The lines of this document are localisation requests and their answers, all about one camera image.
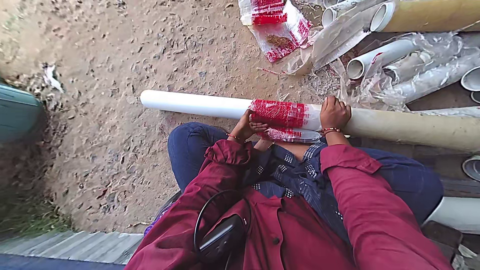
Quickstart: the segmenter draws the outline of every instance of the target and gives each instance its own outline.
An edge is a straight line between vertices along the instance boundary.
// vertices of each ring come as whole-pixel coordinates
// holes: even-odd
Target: pipe opening
[[[393,82],[396,82],[399,78],[395,70],[389,69],[389,68],[384,68],[385,75],[389,76],[392,78]]]
[[[462,164],[463,172],[470,178],[480,181],[480,157],[475,156]]]
[[[480,91],[480,67],[476,67],[463,75],[462,86],[466,90]]]
[[[359,60],[352,60],[347,65],[347,75],[350,79],[358,79],[363,76],[365,66]]]
[[[472,98],[472,100],[476,103],[480,103],[480,92],[472,92],[470,94],[470,97]]]
[[[336,19],[336,11],[328,8],[322,14],[322,25],[324,27],[329,26]]]
[[[395,12],[395,3],[387,2],[380,6],[375,15],[373,16],[372,23],[370,24],[370,31],[380,32],[382,31],[393,17]]]

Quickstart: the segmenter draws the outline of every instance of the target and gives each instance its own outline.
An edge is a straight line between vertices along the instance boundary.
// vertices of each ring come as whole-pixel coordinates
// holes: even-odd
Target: red thread bracelet
[[[320,134],[322,134],[323,136],[325,136],[327,133],[330,133],[330,132],[342,132],[339,128],[336,128],[336,127],[329,127],[329,128],[324,128],[320,131]]]
[[[234,135],[232,135],[232,134],[230,134],[230,133],[226,133],[226,134],[227,134],[227,136],[230,136],[230,137],[232,137],[232,138],[234,138],[234,139],[237,139],[237,140],[241,141],[238,137],[236,137],[236,136],[234,136]]]

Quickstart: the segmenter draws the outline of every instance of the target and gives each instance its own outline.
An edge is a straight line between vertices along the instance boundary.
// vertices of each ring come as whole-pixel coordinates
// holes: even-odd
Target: sandy soil
[[[237,98],[318,102],[327,90],[307,77],[267,74],[272,66],[239,21],[236,1],[0,0],[0,75],[22,80],[57,65],[53,91],[61,135],[45,192],[74,226],[141,232],[177,191],[169,132],[199,121],[233,121],[144,108],[144,89]],[[303,6],[308,16],[318,16]]]

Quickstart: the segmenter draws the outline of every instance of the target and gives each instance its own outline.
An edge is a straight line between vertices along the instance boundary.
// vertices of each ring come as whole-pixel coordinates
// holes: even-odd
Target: person's right hand
[[[322,128],[343,129],[352,117],[352,108],[334,96],[327,96],[322,104],[320,122]]]

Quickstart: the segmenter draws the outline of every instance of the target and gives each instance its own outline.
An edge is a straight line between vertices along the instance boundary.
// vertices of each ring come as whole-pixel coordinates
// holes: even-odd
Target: red and white plastic wrap
[[[322,137],[313,130],[289,127],[271,127],[258,135],[266,140],[296,143],[318,143]]]
[[[243,25],[278,24],[287,21],[283,0],[239,0]]]
[[[255,99],[249,109],[253,122],[267,123],[264,139],[285,142],[318,142],[321,130],[320,110],[313,105]]]
[[[309,44],[306,41],[312,23],[303,17],[303,14],[287,0],[283,7],[283,14],[286,16],[284,23],[249,25],[250,32],[257,39],[260,49],[270,62],[275,62],[289,55],[298,47],[306,48]],[[267,42],[267,36],[286,37],[289,42],[282,45],[274,45]]]

